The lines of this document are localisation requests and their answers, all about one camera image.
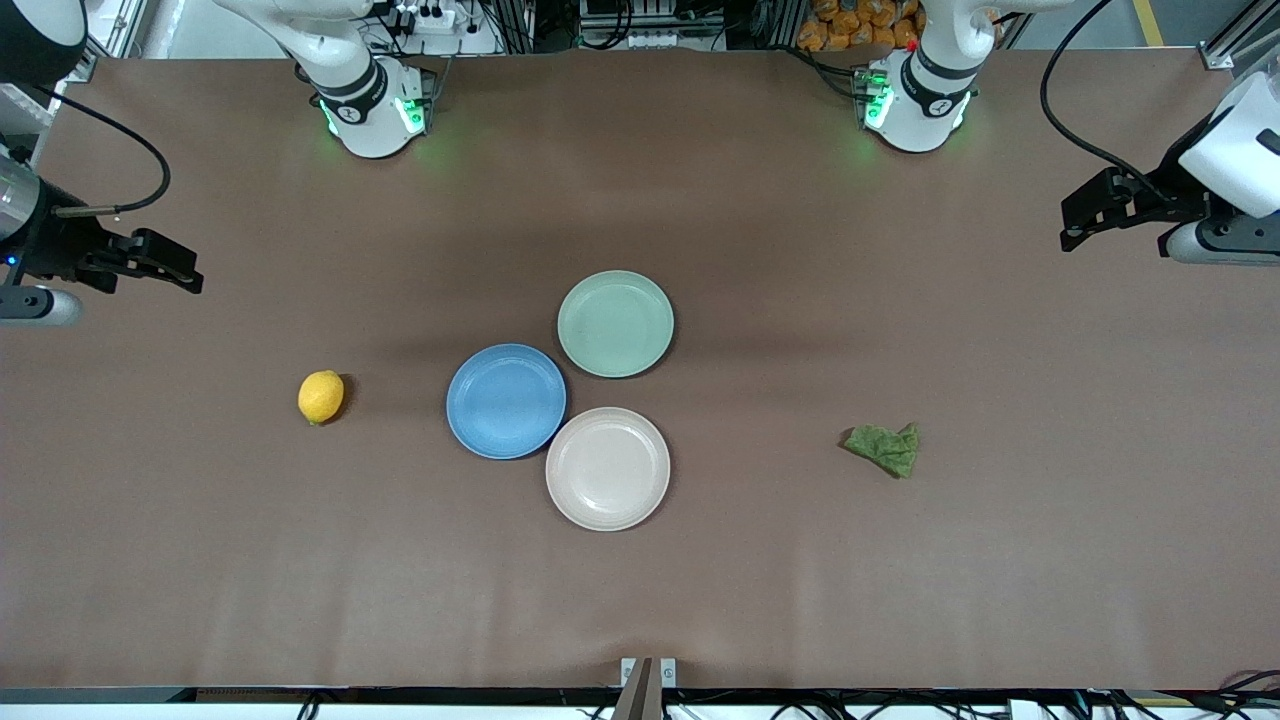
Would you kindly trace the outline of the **yellow lemon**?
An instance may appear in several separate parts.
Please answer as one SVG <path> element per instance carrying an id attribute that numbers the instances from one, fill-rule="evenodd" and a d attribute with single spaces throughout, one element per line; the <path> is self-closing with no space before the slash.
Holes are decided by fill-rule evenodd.
<path id="1" fill-rule="evenodd" d="M 334 419 L 346 401 L 346 382 L 334 370 L 314 372 L 303 378 L 297 392 L 297 409 L 312 427 Z"/>

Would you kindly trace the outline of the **green lettuce leaf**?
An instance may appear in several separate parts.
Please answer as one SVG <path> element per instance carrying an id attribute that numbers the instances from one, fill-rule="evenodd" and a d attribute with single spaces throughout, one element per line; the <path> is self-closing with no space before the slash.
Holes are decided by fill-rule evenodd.
<path id="1" fill-rule="evenodd" d="M 913 477 L 920 448 L 920 433 L 915 421 L 897 430 L 888 427 L 864 424 L 854 427 L 841 446 L 849 452 L 877 465 L 895 479 Z"/>

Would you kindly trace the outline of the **bag of orange fruit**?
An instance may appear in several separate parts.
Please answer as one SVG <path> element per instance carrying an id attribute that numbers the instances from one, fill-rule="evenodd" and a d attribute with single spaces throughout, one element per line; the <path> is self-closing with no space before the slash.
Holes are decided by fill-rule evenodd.
<path id="1" fill-rule="evenodd" d="M 913 50 L 925 24 L 919 0 L 808 0 L 795 44 L 809 53 L 863 45 Z"/>

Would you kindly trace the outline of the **white power strip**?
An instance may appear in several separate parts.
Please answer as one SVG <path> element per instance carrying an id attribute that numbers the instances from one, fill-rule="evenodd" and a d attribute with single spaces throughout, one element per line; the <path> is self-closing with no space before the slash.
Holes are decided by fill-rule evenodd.
<path id="1" fill-rule="evenodd" d="M 468 23 L 456 0 L 383 0 L 381 18 L 399 35 L 456 35 Z"/>

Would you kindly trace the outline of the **blue plate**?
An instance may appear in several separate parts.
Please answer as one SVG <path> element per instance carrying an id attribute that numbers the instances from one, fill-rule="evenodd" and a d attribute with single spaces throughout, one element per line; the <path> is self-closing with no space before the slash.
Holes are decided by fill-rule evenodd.
<path id="1" fill-rule="evenodd" d="M 490 460 L 515 460 L 540 451 L 559 430 L 568 410 L 568 386 L 541 350 L 493 345 L 468 357 L 445 395 L 453 437 Z"/>

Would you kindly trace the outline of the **green plate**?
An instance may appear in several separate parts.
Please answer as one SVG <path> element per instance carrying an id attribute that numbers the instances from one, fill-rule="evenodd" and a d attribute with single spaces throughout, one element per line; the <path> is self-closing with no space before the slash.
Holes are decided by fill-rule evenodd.
<path id="1" fill-rule="evenodd" d="M 640 375 L 666 356 L 676 327 L 675 306 L 650 278 L 599 272 L 563 299 L 557 338 L 567 359 L 605 379 Z"/>

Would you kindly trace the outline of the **beige plate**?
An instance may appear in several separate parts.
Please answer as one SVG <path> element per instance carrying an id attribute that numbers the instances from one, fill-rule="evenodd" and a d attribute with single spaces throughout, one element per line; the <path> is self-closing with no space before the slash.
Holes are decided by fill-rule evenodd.
<path id="1" fill-rule="evenodd" d="M 570 419 L 550 442 L 545 482 L 556 509 L 576 527 L 622 532 L 641 525 L 669 488 L 669 446 L 658 427 L 623 407 Z"/>

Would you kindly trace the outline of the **aluminium frame profile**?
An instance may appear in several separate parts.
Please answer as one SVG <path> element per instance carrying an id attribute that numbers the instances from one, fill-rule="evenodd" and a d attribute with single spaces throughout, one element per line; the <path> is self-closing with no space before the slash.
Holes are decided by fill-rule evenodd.
<path id="1" fill-rule="evenodd" d="M 1228 22 L 1198 44 L 1206 70 L 1242 70 L 1280 42 L 1280 0 L 1243 0 Z"/>

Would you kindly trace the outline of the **metal table edge bracket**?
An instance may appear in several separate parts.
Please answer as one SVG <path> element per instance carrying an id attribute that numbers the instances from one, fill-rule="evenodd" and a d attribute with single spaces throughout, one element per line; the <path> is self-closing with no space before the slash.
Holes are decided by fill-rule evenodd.
<path id="1" fill-rule="evenodd" d="M 620 660 L 621 692 L 611 720 L 669 720 L 664 692 L 677 687 L 677 660 Z"/>

